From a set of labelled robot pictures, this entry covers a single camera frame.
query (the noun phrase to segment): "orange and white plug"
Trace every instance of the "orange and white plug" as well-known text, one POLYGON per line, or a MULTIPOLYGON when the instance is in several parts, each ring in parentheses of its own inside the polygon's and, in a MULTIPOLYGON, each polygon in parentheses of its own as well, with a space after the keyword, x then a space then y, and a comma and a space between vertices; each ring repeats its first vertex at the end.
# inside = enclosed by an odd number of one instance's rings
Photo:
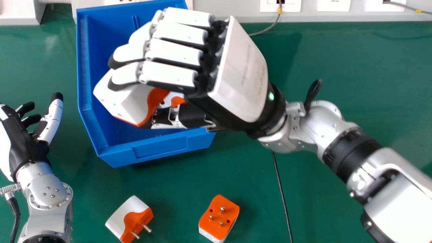
POLYGON ((145 229, 153 219, 152 209, 136 196, 130 197, 107 220, 105 226, 123 243, 131 243, 139 239, 140 232, 145 229))
POLYGON ((217 195, 198 224, 200 234, 214 243, 223 243, 237 221, 240 207, 217 195))

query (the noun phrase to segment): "wall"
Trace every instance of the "wall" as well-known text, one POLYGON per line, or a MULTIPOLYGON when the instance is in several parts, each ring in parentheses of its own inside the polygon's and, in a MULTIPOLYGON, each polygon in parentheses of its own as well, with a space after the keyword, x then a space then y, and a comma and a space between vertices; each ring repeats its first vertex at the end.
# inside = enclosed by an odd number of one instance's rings
MULTIPOLYGON (((407 5, 432 11, 432 0, 407 0, 407 5)), ((213 13, 222 19, 230 15, 240 22, 273 22, 276 13, 260 13, 259 0, 194 0, 194 9, 213 13)), ((349 12, 317 12, 317 0, 302 0, 299 13, 284 13, 282 22, 333 22, 333 21, 423 21, 432 15, 405 12, 365 12, 364 0, 351 0, 349 12)))

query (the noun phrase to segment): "blue bin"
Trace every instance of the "blue bin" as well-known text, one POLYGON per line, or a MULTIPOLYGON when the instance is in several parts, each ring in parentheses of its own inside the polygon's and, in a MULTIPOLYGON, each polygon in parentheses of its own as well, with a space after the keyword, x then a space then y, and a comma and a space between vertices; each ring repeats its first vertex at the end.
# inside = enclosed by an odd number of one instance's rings
POLYGON ((92 93, 116 47, 169 6, 186 8, 183 0, 155 0, 77 10, 78 110, 96 154, 114 168, 208 148, 215 136, 204 128, 136 128, 113 118, 92 93))

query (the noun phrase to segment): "table surface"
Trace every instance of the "table surface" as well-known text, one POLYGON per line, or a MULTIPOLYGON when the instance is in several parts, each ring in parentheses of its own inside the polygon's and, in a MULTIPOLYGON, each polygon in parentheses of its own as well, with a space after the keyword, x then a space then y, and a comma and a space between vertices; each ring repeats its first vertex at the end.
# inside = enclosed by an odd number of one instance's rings
MULTIPOLYGON (((64 94, 49 159, 74 189, 73 242, 118 242, 104 224, 136 195, 155 214, 153 232, 136 242, 207 243, 197 224, 217 194, 241 208, 227 242, 289 242, 271 153, 241 132, 218 133, 206 150, 119 169, 100 160, 77 110, 75 31, 66 6, 47 8, 40 26, 0 28, 0 101, 14 107, 35 101, 43 113, 51 93, 64 94)), ((432 176, 432 23, 283 23, 254 41, 288 101, 303 100, 322 78, 319 99, 336 103, 346 120, 432 176)), ((362 207, 314 154, 277 160, 296 243, 372 242, 359 222, 362 207)), ((1 177, 0 185, 7 184, 1 177)), ((22 226, 27 206, 17 198, 22 226)), ((0 210, 6 242, 13 216, 5 201, 0 210)))

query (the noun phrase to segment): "robotic arm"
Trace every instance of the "robotic arm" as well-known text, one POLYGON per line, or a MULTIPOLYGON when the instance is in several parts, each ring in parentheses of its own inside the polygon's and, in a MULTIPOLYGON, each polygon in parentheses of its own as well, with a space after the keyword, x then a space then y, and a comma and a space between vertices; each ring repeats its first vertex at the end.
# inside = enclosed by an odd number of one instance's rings
POLYGON ((44 117, 24 114, 33 102, 16 110, 0 104, 0 169, 14 185, 0 188, 11 206, 15 225, 10 239, 15 243, 20 212, 14 193, 22 191, 29 206, 29 219, 18 243, 70 243, 72 227, 72 189, 57 178, 46 157, 63 111, 63 96, 55 93, 44 117), (32 133, 28 126, 38 123, 32 133))
POLYGON ((245 131, 279 153, 309 150, 364 207, 363 227, 380 243, 432 241, 432 180, 337 106, 287 102, 268 81, 266 61, 234 17, 167 8, 111 56, 94 95, 116 118, 144 128, 245 131), (158 109, 169 92, 184 102, 158 109))

